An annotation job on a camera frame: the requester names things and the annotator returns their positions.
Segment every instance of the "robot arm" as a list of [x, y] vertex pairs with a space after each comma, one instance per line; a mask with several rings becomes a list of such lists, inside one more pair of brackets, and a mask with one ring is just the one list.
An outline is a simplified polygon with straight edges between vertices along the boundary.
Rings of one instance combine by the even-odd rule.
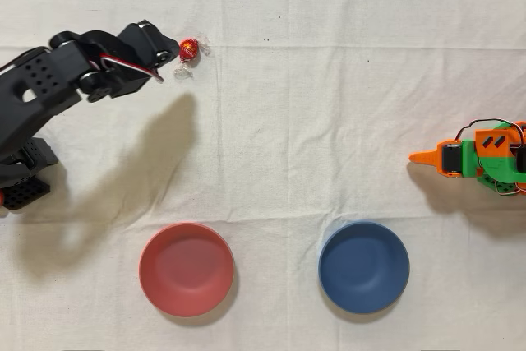
[[[128, 25], [117, 37], [99, 30], [62, 32], [49, 47], [31, 49], [0, 68], [0, 206], [8, 209], [49, 192], [35, 175], [58, 160], [33, 136], [81, 101], [78, 90], [89, 102], [135, 93], [152, 77], [162, 82], [157, 69], [179, 52], [178, 43], [148, 21]], [[32, 100], [26, 100], [27, 91]]]
[[[464, 129], [481, 121], [501, 123], [475, 130], [474, 140], [460, 140]], [[454, 140], [442, 141], [432, 151], [412, 153], [409, 160], [435, 166], [448, 178], [477, 178], [501, 196], [526, 195], [525, 141], [526, 122], [478, 119], [460, 129]]]

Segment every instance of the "blue bowl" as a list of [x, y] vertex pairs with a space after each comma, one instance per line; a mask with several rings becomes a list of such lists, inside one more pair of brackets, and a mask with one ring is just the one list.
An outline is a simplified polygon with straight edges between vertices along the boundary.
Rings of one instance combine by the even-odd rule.
[[409, 257], [390, 229], [358, 221], [336, 231], [323, 246], [320, 284], [334, 304], [366, 314], [388, 307], [404, 291]]

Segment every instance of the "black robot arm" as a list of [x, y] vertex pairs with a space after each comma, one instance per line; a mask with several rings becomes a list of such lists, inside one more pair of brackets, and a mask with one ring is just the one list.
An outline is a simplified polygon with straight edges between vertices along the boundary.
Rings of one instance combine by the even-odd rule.
[[178, 43], [148, 21], [128, 25], [117, 37], [62, 32], [49, 47], [0, 68], [0, 206], [12, 210], [49, 191], [35, 178], [58, 161], [45, 141], [34, 138], [47, 121], [81, 101], [79, 91], [95, 102], [135, 93], [152, 77], [162, 82], [157, 69], [179, 52]]

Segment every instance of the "plastic bowl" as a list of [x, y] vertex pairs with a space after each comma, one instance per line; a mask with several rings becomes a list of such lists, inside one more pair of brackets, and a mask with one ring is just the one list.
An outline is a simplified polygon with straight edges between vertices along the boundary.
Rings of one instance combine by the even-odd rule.
[[409, 257], [390, 229], [358, 221], [336, 231], [321, 250], [318, 275], [327, 297], [358, 314], [388, 307], [404, 291]]
[[146, 297], [173, 316], [199, 316], [214, 309], [233, 277], [228, 244], [213, 229], [196, 223], [161, 229], [146, 244], [139, 262]]

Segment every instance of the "red candy wrapper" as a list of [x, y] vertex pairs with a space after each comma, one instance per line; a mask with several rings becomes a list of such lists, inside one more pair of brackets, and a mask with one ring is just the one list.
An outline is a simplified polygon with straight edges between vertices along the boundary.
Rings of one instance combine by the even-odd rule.
[[192, 65], [192, 61], [198, 58], [199, 52], [206, 56], [210, 55], [210, 42], [204, 35], [198, 35], [195, 38], [184, 39], [179, 47], [181, 62], [173, 71], [173, 75], [178, 80], [185, 80], [188, 77], [193, 77], [191, 69], [196, 65], [196, 62]]
[[186, 39], [181, 42], [179, 57], [181, 62], [191, 61], [199, 53], [199, 42], [197, 39]]

